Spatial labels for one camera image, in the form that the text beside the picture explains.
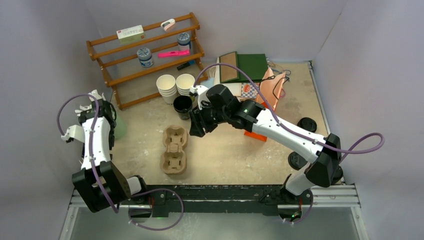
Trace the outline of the orange paper bag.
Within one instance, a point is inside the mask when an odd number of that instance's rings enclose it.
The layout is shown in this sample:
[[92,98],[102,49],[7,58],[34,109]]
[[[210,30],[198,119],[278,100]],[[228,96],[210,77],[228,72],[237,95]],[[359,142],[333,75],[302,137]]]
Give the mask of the orange paper bag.
[[[275,75],[272,69],[268,68],[262,80],[263,81],[256,83],[256,85],[272,109],[275,110],[278,105],[279,98],[285,95],[283,84],[286,80],[286,73],[276,73]],[[242,94],[244,93],[247,93],[247,83],[244,84],[242,89]],[[268,108],[268,105],[265,103],[259,93],[256,94],[255,101]],[[268,139],[266,136],[256,134],[254,132],[245,131],[244,135],[263,142],[266,142]]]

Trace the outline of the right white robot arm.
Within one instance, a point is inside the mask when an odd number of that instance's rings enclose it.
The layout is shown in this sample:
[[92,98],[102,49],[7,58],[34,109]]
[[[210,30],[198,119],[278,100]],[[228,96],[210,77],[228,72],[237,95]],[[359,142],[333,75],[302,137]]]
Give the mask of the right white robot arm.
[[288,176],[283,184],[280,196],[284,202],[294,203],[313,186],[331,186],[341,160],[340,153],[332,150],[340,146],[338,136],[330,134],[325,137],[302,129],[252,99],[238,100],[222,84],[211,88],[192,86],[189,94],[197,100],[197,106],[189,111],[191,136],[202,138],[219,124],[227,123],[235,129],[272,139],[307,161],[307,165]]

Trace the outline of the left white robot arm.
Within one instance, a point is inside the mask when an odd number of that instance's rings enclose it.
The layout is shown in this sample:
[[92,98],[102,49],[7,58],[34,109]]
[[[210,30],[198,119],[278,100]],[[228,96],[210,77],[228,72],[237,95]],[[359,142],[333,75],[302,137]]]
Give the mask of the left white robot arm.
[[144,180],[134,175],[126,178],[112,163],[115,143],[116,111],[103,99],[77,111],[78,124],[67,129],[69,141],[83,143],[80,171],[72,175],[72,183],[88,209],[99,212],[111,205],[131,199],[138,205],[146,203],[149,191]]

